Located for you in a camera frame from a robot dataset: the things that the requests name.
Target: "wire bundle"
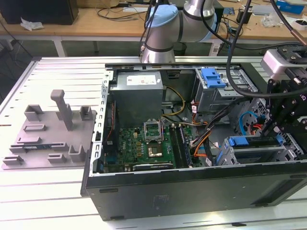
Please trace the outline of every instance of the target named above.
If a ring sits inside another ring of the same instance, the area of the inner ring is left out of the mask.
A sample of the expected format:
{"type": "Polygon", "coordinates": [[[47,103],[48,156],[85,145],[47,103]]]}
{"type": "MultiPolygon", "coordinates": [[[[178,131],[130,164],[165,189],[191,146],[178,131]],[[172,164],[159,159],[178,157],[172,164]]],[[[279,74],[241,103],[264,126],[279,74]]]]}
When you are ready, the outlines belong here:
{"type": "Polygon", "coordinates": [[[205,140],[207,140],[207,138],[209,137],[209,135],[211,134],[211,130],[214,127],[215,123],[217,123],[218,121],[220,121],[224,116],[226,116],[227,114],[229,114],[229,112],[231,111],[231,109],[236,106],[239,103],[242,102],[246,102],[246,101],[250,101],[251,98],[247,98],[247,97],[243,97],[243,98],[238,98],[234,101],[232,101],[230,104],[228,104],[225,108],[223,108],[222,110],[220,110],[219,112],[217,112],[214,117],[208,122],[208,124],[206,125],[206,131],[204,134],[202,134],[200,137],[196,138],[193,142],[192,142],[192,146],[196,146],[196,149],[194,151],[194,156],[197,157],[198,154],[198,150],[200,148],[200,146],[205,142],[205,140]]]}
{"type": "Polygon", "coordinates": [[[126,22],[126,21],[131,21],[131,20],[136,20],[136,18],[132,18],[132,16],[134,15],[138,15],[140,19],[142,19],[144,21],[143,18],[141,18],[140,14],[141,13],[145,13],[145,12],[138,12],[136,10],[136,8],[134,7],[127,7],[126,9],[129,9],[129,8],[132,8],[136,11],[136,13],[132,13],[132,14],[129,14],[129,15],[125,15],[125,16],[120,16],[120,17],[108,17],[107,15],[110,13],[110,12],[113,12],[113,13],[119,13],[119,12],[122,12],[124,9],[121,9],[119,11],[113,11],[109,8],[102,8],[100,10],[97,11],[97,15],[101,18],[105,18],[105,19],[108,19],[108,20],[111,20],[111,21],[117,21],[117,22],[126,22]],[[104,10],[107,10],[107,13],[106,15],[102,15],[100,12],[104,11],[104,10]]]}
{"type": "MultiPolygon", "coordinates": [[[[287,22],[287,20],[284,18],[284,16],[282,15],[282,13],[280,12],[280,10],[278,9],[276,3],[274,0],[270,0],[272,6],[274,7],[276,13],[278,14],[278,16],[280,17],[280,19],[282,20],[282,22],[285,24],[285,26],[290,30],[291,34],[300,42],[300,43],[279,43],[279,44],[275,44],[272,46],[264,46],[264,47],[260,47],[260,48],[243,48],[243,49],[249,49],[249,50],[255,50],[255,49],[267,49],[267,48],[272,48],[272,47],[279,47],[279,46],[285,46],[285,45],[306,45],[306,41],[304,40],[303,36],[296,30],[293,29],[293,27],[287,22]]],[[[299,96],[301,94],[305,94],[307,93],[307,87],[300,89],[300,90],[295,90],[292,92],[278,92],[278,93],[261,93],[261,92],[251,92],[251,91],[245,91],[241,88],[239,88],[236,83],[234,82],[234,80],[232,79],[231,76],[231,72],[230,72],[230,66],[231,66],[231,59],[234,53],[235,48],[242,48],[241,46],[236,45],[236,42],[239,38],[242,26],[243,26],[243,22],[246,19],[247,13],[248,13],[248,9],[249,6],[251,4],[251,0],[247,0],[247,3],[245,5],[245,10],[243,12],[243,16],[241,19],[241,22],[238,25],[238,29],[236,32],[236,35],[234,36],[233,42],[229,42],[227,40],[225,40],[224,38],[222,38],[221,36],[219,36],[214,30],[212,30],[210,28],[210,26],[207,24],[206,19],[204,18],[203,15],[203,8],[204,8],[204,4],[202,4],[201,6],[201,19],[204,23],[204,25],[206,26],[206,28],[213,33],[216,37],[218,37],[220,40],[222,40],[223,42],[227,43],[228,45],[230,45],[230,51],[228,54],[228,59],[227,59],[227,63],[226,63],[226,75],[227,75],[227,79],[230,83],[230,85],[234,88],[234,90],[245,96],[245,97],[252,97],[252,98],[264,98],[264,99],[271,99],[271,98],[291,98],[291,97],[296,97],[299,96]]]]}

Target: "computer tower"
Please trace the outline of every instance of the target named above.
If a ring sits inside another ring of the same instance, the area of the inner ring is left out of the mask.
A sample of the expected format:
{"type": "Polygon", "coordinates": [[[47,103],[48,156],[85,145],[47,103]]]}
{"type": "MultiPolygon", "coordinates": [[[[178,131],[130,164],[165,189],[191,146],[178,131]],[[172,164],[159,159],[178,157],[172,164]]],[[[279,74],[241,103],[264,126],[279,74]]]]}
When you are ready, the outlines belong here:
{"type": "Polygon", "coordinates": [[[61,25],[71,25],[79,12],[77,0],[0,0],[0,11],[7,24],[19,24],[23,18],[61,25]]]}

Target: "blue cable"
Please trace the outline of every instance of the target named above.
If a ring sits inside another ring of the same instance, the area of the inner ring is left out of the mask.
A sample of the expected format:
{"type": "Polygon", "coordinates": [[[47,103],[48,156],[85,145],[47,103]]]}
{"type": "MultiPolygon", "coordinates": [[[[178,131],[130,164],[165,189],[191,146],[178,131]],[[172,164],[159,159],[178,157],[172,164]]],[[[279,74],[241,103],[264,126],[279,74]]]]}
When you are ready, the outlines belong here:
{"type": "Polygon", "coordinates": [[[256,118],[259,117],[257,114],[255,114],[255,113],[252,112],[252,111],[246,111],[245,113],[242,113],[242,114],[241,114],[241,116],[240,116],[240,118],[239,118],[239,126],[240,126],[240,129],[241,129],[241,132],[242,132],[242,135],[243,135],[243,136],[246,135],[246,132],[245,132],[244,127],[243,127],[243,124],[242,124],[242,122],[243,122],[243,116],[244,116],[245,114],[252,114],[252,115],[254,115],[256,118]]]}

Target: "white label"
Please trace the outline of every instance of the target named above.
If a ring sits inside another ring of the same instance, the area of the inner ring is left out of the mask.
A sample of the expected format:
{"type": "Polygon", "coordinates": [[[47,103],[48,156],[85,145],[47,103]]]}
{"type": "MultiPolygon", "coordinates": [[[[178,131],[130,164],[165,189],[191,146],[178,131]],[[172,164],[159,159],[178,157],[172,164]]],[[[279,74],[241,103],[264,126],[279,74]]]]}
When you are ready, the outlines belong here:
{"type": "Polygon", "coordinates": [[[192,113],[196,114],[197,113],[197,107],[192,105],[192,113]]]}
{"type": "Polygon", "coordinates": [[[37,149],[37,147],[36,146],[24,146],[24,149],[26,149],[26,150],[35,150],[35,149],[37,149]]]}
{"type": "Polygon", "coordinates": [[[218,142],[213,143],[213,145],[214,145],[216,148],[219,148],[219,143],[218,143],[218,142]]]}
{"type": "Polygon", "coordinates": [[[155,75],[135,75],[127,77],[127,85],[156,85],[155,75]]]}
{"type": "Polygon", "coordinates": [[[209,160],[208,157],[206,158],[206,163],[207,163],[209,166],[212,166],[212,162],[211,162],[211,160],[209,160]]]}

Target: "yellow wire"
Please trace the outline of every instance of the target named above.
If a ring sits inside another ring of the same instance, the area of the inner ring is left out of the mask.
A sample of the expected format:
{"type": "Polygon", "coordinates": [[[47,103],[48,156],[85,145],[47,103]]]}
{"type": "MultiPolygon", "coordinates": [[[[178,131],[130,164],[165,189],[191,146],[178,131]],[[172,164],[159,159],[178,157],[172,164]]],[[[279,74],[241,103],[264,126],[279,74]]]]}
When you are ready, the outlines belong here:
{"type": "Polygon", "coordinates": [[[174,90],[174,88],[169,87],[169,86],[167,86],[166,88],[169,88],[169,89],[173,90],[181,98],[181,100],[182,100],[182,107],[181,107],[181,109],[178,112],[171,113],[171,114],[163,114],[162,116],[174,116],[174,115],[180,114],[184,110],[184,107],[186,105],[183,97],[180,95],[180,93],[178,93],[176,90],[174,90]]]}

